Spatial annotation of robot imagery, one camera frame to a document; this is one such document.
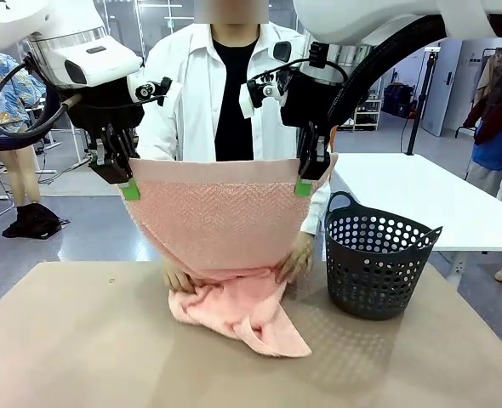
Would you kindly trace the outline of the person's left hand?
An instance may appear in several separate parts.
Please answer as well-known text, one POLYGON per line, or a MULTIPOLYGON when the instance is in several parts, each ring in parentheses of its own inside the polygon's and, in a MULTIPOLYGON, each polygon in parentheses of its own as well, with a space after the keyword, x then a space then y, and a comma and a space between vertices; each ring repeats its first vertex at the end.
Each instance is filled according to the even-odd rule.
POLYGON ((315 249, 315 236, 299 232, 287 254, 277 264, 277 283, 293 283, 300 275, 311 270, 315 249))

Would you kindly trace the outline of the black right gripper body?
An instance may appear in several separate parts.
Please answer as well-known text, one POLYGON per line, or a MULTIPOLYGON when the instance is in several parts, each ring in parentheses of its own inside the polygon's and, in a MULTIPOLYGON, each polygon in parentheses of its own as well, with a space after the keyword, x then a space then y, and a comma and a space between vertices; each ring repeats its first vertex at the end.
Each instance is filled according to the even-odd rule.
POLYGON ((282 123, 293 128, 302 128, 309 122, 319 127, 326 126, 329 110, 341 88, 339 82, 320 81, 291 70, 283 87, 282 123))

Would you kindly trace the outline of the person's right hand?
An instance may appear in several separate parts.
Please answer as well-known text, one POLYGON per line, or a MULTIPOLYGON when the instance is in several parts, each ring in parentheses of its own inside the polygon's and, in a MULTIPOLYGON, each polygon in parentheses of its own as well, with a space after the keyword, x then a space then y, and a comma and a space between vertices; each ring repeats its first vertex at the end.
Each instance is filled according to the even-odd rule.
POLYGON ((194 292, 194 286, 189 276, 180 267, 164 259, 161 264, 161 271, 165 285, 174 292, 194 292))

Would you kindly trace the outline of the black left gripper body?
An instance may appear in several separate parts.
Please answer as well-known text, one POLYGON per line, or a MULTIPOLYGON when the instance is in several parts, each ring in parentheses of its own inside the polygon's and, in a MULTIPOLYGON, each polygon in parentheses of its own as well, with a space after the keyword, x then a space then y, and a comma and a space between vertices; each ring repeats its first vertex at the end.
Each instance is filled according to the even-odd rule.
POLYGON ((102 84, 80 88, 81 100, 70 109, 72 124, 87 132, 98 132, 112 125, 116 129, 136 128, 144 116, 141 105, 135 105, 126 84, 102 84))

